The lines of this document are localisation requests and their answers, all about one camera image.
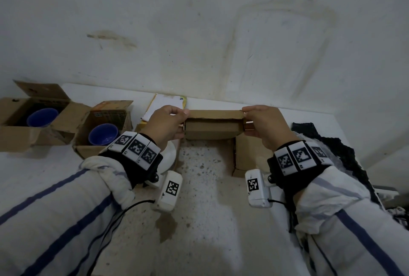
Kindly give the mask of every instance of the wrist-mounted device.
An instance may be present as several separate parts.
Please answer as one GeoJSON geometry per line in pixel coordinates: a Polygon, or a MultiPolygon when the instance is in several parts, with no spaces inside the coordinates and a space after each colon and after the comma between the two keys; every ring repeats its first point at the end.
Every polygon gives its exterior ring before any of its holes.
{"type": "Polygon", "coordinates": [[[132,188],[144,181],[159,180],[156,173],[163,156],[160,148],[148,135],[125,131],[99,155],[120,162],[132,188]]]}
{"type": "Polygon", "coordinates": [[[287,202],[306,188],[327,167],[334,165],[316,142],[292,141],[282,145],[267,160],[269,181],[284,190],[287,202]]]}

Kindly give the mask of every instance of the person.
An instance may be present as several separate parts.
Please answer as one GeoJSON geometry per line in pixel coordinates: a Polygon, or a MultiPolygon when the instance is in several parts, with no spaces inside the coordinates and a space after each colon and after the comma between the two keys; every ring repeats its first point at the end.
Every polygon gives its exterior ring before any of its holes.
{"type": "MultiPolygon", "coordinates": [[[[245,134],[259,137],[275,156],[300,143],[278,108],[242,110],[253,122],[245,134]]],[[[164,106],[140,133],[163,150],[167,141],[183,138],[180,124],[188,116],[188,110],[164,106]]],[[[134,173],[135,167],[131,171],[105,149],[84,160],[74,175],[2,213],[0,274],[89,274],[132,203],[134,173]]],[[[312,274],[409,275],[408,232],[370,201],[358,181],[332,165],[316,165],[281,174],[279,183],[293,203],[296,234],[312,274]]]]}

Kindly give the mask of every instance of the hand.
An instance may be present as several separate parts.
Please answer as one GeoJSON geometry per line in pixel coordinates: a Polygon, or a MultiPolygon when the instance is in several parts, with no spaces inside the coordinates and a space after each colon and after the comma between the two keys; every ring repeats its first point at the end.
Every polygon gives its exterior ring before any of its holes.
{"type": "Polygon", "coordinates": [[[300,140],[290,129],[277,107],[266,105],[246,106],[241,109],[248,121],[244,134],[261,138],[264,147],[277,150],[281,145],[293,140],[300,140]]]}
{"type": "Polygon", "coordinates": [[[175,106],[166,105],[156,109],[146,126],[140,133],[148,135],[155,144],[165,150],[169,140],[181,139],[184,137],[183,127],[179,126],[189,116],[189,109],[181,109],[175,106]]]}

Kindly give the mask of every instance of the table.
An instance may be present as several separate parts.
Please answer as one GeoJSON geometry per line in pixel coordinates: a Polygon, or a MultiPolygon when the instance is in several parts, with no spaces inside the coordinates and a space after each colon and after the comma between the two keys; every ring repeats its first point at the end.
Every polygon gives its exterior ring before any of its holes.
{"type": "MultiPolygon", "coordinates": [[[[94,106],[104,100],[133,100],[133,126],[139,123],[153,93],[64,84],[75,102],[94,106]]],[[[241,109],[243,104],[188,98],[189,109],[241,109]]],[[[281,109],[292,122],[313,122],[318,132],[349,145],[331,114],[281,109]]],[[[231,176],[231,141],[183,141],[177,171],[184,181],[171,217],[161,218],[139,205],[125,215],[93,275],[309,275],[296,239],[289,235],[283,206],[250,208],[245,180],[231,176]],[[165,232],[156,227],[173,227],[165,232]],[[160,242],[160,231],[167,238],[160,242]]],[[[25,153],[0,154],[1,200],[18,202],[19,194],[40,191],[42,181],[71,175],[81,161],[71,146],[37,146],[25,153]]],[[[282,191],[272,188],[273,197],[282,191]]],[[[153,197],[150,188],[136,189],[136,200],[153,197]]]]}

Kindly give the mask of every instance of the blue bowl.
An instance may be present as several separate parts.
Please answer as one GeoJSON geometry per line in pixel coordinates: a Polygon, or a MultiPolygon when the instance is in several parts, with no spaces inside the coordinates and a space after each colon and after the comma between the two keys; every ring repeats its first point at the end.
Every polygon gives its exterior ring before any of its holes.
{"type": "Polygon", "coordinates": [[[111,123],[96,126],[88,135],[88,141],[94,146],[106,146],[118,137],[118,128],[111,123]]]}
{"type": "Polygon", "coordinates": [[[35,128],[44,128],[51,124],[58,116],[58,110],[54,108],[43,108],[32,113],[27,118],[27,125],[35,128]]]}

